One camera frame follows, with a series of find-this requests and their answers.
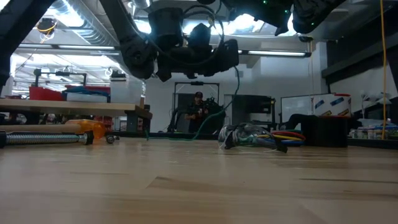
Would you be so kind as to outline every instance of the man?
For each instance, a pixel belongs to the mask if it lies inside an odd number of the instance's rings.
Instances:
[[[203,105],[203,93],[196,92],[194,102],[188,108],[185,119],[189,120],[189,133],[195,133],[199,130],[201,124],[208,114],[208,110]]]

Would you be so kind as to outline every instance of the ceiling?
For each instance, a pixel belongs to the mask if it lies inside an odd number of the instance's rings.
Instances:
[[[85,22],[79,28],[68,27],[71,24],[78,24],[80,21],[71,21],[70,19],[60,18],[59,15],[54,15],[53,11],[49,10],[44,17],[54,17],[58,20],[58,26],[51,39],[44,39],[44,35],[40,34],[37,29],[33,29],[24,40],[24,43],[39,44],[45,41],[45,44],[71,44],[71,45],[118,45],[116,34],[113,27],[98,0],[58,0],[58,3],[69,3],[77,13],[82,16],[82,21]],[[132,12],[131,5],[128,0],[123,0],[126,9]],[[161,7],[181,7],[186,9],[189,6],[198,4],[196,1],[168,1],[159,0],[152,3],[152,8]],[[386,8],[393,1],[386,1]],[[309,36],[316,41],[321,40],[336,40],[342,36],[352,32],[352,27],[363,26],[367,21],[376,17],[379,14],[379,2],[372,0],[348,0],[341,6],[336,8],[326,19],[317,27]],[[210,5],[214,10],[218,7],[218,1]],[[228,11],[222,6],[219,15],[227,17]],[[134,19],[146,22],[147,12],[136,11]],[[185,28],[189,23],[205,21],[205,17],[196,16],[185,21]],[[230,26],[237,26],[238,24],[230,23]],[[274,37],[275,27],[264,24],[260,26],[255,32],[246,32],[239,34],[226,35],[225,39],[237,39],[239,49],[248,50],[284,50],[284,51],[306,51],[308,45],[299,41],[299,34],[296,34],[289,25],[289,33],[286,36]],[[212,35],[211,43],[216,44],[218,36]],[[240,63],[247,64],[251,67],[257,61],[257,56],[240,56]],[[30,83],[29,80],[34,80],[32,74],[34,68],[43,68],[53,70],[72,70],[74,72],[86,71],[88,74],[88,82],[106,84],[109,83],[109,71],[123,70],[128,72],[123,64],[120,55],[102,55],[101,52],[77,52],[65,50],[46,51],[35,49],[18,49],[14,54],[14,61],[16,62],[17,73],[15,79],[22,81],[16,82],[14,89],[27,90]],[[73,82],[81,82],[81,77],[71,76],[68,78]],[[65,80],[54,80],[54,77],[41,77],[41,85],[49,86],[53,89],[62,90],[64,84],[68,83]]]

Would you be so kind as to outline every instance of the wooden floor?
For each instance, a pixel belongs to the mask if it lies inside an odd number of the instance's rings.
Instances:
[[[0,151],[0,223],[398,223],[398,150],[122,139]]]

